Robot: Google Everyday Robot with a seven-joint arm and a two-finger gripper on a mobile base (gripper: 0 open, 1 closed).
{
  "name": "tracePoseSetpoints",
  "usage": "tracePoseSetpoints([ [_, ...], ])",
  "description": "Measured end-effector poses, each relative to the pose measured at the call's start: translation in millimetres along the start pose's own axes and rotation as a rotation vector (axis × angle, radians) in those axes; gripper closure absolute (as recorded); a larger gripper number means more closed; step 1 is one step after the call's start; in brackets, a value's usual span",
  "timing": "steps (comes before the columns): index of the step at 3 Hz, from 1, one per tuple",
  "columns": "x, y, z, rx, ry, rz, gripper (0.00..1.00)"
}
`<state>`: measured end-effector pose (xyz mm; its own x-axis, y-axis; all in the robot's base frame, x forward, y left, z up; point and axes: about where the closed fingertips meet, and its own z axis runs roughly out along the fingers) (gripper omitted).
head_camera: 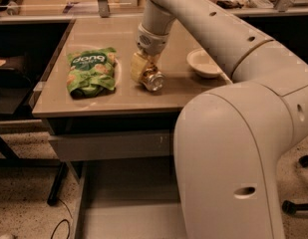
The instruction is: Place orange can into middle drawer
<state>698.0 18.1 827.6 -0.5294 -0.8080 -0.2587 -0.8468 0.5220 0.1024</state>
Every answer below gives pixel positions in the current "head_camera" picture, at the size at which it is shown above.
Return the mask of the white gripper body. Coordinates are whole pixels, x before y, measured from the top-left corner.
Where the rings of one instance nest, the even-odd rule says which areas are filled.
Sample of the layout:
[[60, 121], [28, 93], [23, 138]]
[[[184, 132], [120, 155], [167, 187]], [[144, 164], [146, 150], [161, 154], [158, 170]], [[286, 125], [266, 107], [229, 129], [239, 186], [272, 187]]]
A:
[[149, 32], [142, 24], [138, 26], [136, 43], [138, 48], [150, 56], [160, 54], [168, 40], [168, 35], [157, 35]]

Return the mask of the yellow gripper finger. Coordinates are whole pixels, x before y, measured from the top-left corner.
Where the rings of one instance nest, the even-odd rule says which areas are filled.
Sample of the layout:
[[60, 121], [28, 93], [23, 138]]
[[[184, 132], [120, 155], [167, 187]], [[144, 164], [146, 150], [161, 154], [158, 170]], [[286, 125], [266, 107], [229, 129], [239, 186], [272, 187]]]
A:
[[148, 59], [141, 52], [136, 52], [132, 56], [131, 60], [131, 78], [136, 83], [139, 83], [142, 79], [143, 73], [148, 66]]

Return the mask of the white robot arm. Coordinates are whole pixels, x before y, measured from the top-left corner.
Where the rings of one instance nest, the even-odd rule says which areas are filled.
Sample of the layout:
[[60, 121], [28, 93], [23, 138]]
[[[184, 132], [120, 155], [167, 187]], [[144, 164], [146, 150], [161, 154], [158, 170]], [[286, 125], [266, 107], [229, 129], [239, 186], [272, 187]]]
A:
[[174, 20], [231, 80], [188, 102], [175, 125], [188, 239], [285, 239], [276, 166], [308, 135], [308, 65], [208, 0], [147, 0], [135, 62], [155, 64]]

